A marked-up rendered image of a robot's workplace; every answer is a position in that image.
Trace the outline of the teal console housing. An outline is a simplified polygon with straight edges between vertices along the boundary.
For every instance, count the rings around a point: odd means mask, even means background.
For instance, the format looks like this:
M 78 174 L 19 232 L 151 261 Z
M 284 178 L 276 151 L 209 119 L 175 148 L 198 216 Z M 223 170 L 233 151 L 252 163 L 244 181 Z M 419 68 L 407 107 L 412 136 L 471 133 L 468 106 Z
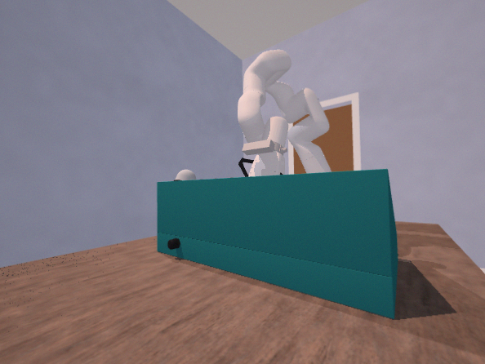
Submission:
M 394 319 L 388 169 L 208 180 L 182 170 L 157 182 L 157 251 Z

